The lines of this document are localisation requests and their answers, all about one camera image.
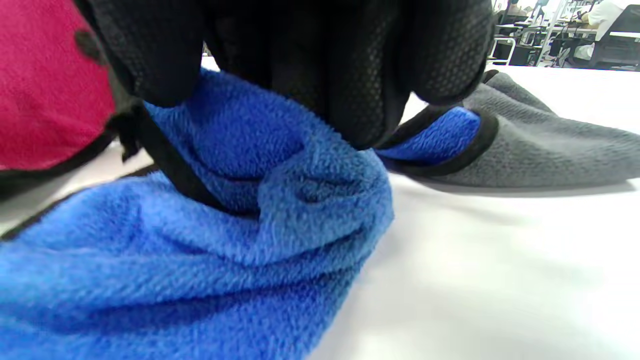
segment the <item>glove finger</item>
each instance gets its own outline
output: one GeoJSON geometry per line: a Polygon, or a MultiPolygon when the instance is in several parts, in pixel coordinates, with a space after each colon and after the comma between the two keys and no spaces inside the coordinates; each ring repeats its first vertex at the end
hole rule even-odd
{"type": "Polygon", "coordinates": [[[74,0],[122,86],[152,104],[187,99],[198,80],[204,15],[188,0],[74,0]]]}
{"type": "Polygon", "coordinates": [[[208,0],[205,41],[218,67],[262,88],[271,86],[270,8],[264,0],[208,0]]]}
{"type": "Polygon", "coordinates": [[[414,0],[400,51],[401,79],[423,100],[446,105],[482,79],[493,36],[490,0],[414,0]]]}
{"type": "Polygon", "coordinates": [[[325,119],[326,19],[321,6],[319,1],[273,3],[270,63],[271,89],[325,119]]]}
{"type": "Polygon", "coordinates": [[[352,3],[334,11],[330,21],[328,121],[356,149],[366,149],[394,132],[409,97],[396,83],[392,47],[403,2],[352,3]]]}

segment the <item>gray fabric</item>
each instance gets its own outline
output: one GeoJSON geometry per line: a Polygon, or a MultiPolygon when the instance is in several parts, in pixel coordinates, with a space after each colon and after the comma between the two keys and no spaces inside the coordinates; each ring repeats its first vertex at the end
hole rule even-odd
{"type": "Polygon", "coordinates": [[[590,186],[640,177],[640,136],[562,119],[498,73],[464,101],[497,116],[493,145],[467,168],[436,178],[490,188],[590,186]]]}

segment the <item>white table surface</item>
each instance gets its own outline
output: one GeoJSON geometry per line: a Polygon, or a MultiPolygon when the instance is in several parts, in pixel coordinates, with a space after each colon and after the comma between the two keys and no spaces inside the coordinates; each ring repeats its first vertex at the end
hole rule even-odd
{"type": "MultiPolygon", "coordinates": [[[[496,68],[561,116],[640,133],[638,73],[496,68]],[[554,83],[594,95],[565,101],[554,83]]],[[[423,106],[412,97],[405,117],[423,106]]],[[[119,156],[2,204],[0,231],[150,161],[119,156]]],[[[311,360],[640,359],[639,180],[536,193],[390,180],[396,220],[311,360]]]]}

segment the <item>black binding edge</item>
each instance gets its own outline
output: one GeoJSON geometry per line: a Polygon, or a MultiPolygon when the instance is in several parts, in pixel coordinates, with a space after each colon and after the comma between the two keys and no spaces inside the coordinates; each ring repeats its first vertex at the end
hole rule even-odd
{"type": "Polygon", "coordinates": [[[380,146],[377,146],[376,149],[386,150],[400,145],[401,143],[421,133],[427,127],[436,122],[436,120],[438,120],[442,115],[446,114],[449,110],[457,106],[461,106],[461,104],[453,104],[451,106],[427,106],[411,120],[400,125],[400,127],[396,129],[395,133],[389,139],[387,139],[386,142],[384,142],[380,146]]]}
{"type": "Polygon", "coordinates": [[[31,190],[46,181],[71,172],[95,159],[113,141],[114,136],[102,133],[84,149],[71,158],[45,170],[4,170],[0,171],[0,201],[11,199],[31,190]]]}
{"type": "Polygon", "coordinates": [[[144,147],[158,168],[184,196],[230,215],[256,215],[229,209],[214,197],[153,121],[141,100],[134,100],[127,108],[127,111],[112,117],[108,124],[108,128],[119,134],[120,143],[125,148],[124,161],[144,147]]]}
{"type": "MultiPolygon", "coordinates": [[[[147,167],[144,167],[144,168],[141,168],[139,170],[136,170],[136,171],[134,171],[134,172],[132,172],[130,174],[124,175],[124,176],[121,177],[121,179],[123,179],[125,177],[143,177],[143,176],[149,175],[150,173],[152,173],[152,172],[154,172],[156,170],[158,170],[158,168],[157,168],[157,166],[155,164],[149,165],[147,167]]],[[[83,192],[85,190],[87,190],[87,188],[80,189],[80,190],[78,190],[76,192],[73,192],[73,193],[63,197],[62,199],[58,199],[58,200],[52,202],[51,204],[49,204],[43,210],[38,211],[34,215],[31,215],[29,218],[27,218],[26,220],[22,221],[20,224],[18,224],[15,227],[11,228],[6,233],[0,235],[0,242],[14,240],[23,231],[25,231],[26,229],[30,228],[31,226],[39,223],[44,216],[46,216],[48,213],[53,211],[53,209],[57,208],[58,205],[60,205],[62,202],[65,202],[71,196],[74,196],[74,195],[76,195],[78,193],[81,193],[81,192],[83,192]]]]}
{"type": "Polygon", "coordinates": [[[410,177],[438,177],[459,172],[482,156],[491,147],[498,134],[499,122],[494,115],[484,110],[471,111],[480,116],[480,128],[471,144],[460,155],[451,160],[430,167],[417,161],[394,160],[380,154],[378,154],[378,157],[388,170],[410,177]]]}

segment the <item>white shirt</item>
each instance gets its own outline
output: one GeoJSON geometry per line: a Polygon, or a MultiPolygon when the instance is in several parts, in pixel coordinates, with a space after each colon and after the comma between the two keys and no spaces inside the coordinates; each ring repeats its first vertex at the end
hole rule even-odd
{"type": "MultiPolygon", "coordinates": [[[[603,0],[600,4],[594,6],[593,10],[589,12],[589,25],[598,25],[596,41],[600,41],[627,6],[633,4],[640,4],[640,0],[603,0]]],[[[590,60],[594,46],[594,44],[578,46],[575,49],[574,56],[590,60]]]]}

